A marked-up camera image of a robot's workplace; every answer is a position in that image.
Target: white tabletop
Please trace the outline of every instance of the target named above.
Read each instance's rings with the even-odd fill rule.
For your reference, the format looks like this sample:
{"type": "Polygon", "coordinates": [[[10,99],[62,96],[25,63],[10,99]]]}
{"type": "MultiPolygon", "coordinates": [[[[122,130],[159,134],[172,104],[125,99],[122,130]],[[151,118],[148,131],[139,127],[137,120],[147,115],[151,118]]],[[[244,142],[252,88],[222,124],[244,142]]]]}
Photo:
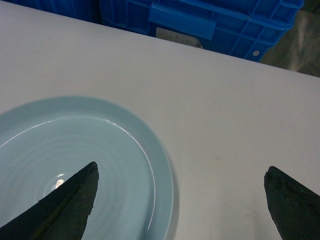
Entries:
{"type": "Polygon", "coordinates": [[[280,240],[264,174],[320,194],[320,79],[0,1],[0,112],[53,96],[117,103],[164,145],[168,240],[280,240]]]}

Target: crate handle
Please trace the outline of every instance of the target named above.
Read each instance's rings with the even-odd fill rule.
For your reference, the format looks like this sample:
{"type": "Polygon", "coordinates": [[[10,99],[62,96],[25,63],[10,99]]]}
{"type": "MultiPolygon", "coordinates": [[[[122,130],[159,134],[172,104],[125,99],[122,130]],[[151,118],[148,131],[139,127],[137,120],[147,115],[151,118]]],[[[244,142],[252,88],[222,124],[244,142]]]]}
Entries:
{"type": "Polygon", "coordinates": [[[207,40],[212,39],[216,28],[216,22],[211,19],[192,15],[156,2],[151,4],[148,20],[149,22],[207,40]]]}

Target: blue plastic crate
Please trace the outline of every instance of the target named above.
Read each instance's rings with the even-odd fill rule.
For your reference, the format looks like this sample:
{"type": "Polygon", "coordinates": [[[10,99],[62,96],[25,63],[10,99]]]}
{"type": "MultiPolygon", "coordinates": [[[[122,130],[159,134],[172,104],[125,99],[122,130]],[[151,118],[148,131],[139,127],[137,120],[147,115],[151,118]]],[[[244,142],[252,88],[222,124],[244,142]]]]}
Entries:
{"type": "Polygon", "coordinates": [[[106,26],[152,37],[165,29],[197,38],[204,49],[255,62],[293,27],[199,0],[100,0],[100,10],[106,26]]]}
{"type": "Polygon", "coordinates": [[[304,0],[202,0],[275,24],[291,23],[304,0]]]}
{"type": "Polygon", "coordinates": [[[101,24],[99,0],[4,0],[9,3],[101,24]]]}

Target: white label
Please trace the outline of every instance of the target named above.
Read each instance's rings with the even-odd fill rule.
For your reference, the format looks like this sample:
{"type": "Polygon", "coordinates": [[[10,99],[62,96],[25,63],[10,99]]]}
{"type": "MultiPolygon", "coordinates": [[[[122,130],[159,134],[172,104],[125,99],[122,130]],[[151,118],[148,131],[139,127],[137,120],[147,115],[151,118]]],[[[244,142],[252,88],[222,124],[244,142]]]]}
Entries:
{"type": "Polygon", "coordinates": [[[155,37],[158,39],[164,39],[164,40],[168,40],[168,41],[179,43],[179,44],[189,45],[192,47],[197,47],[201,49],[203,48],[201,46],[199,39],[197,39],[196,37],[184,35],[184,34],[163,29],[160,27],[156,28],[155,37]]]}

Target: light blue plate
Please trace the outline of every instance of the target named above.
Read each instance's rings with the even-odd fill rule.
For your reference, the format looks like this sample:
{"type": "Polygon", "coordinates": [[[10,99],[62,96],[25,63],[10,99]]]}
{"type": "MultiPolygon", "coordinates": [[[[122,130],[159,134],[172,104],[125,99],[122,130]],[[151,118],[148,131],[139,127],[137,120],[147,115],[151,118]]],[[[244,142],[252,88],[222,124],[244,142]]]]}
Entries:
{"type": "Polygon", "coordinates": [[[98,190],[82,239],[164,240],[173,177],[161,144],[122,107],[78,96],[0,115],[0,226],[92,161],[98,190]]]}

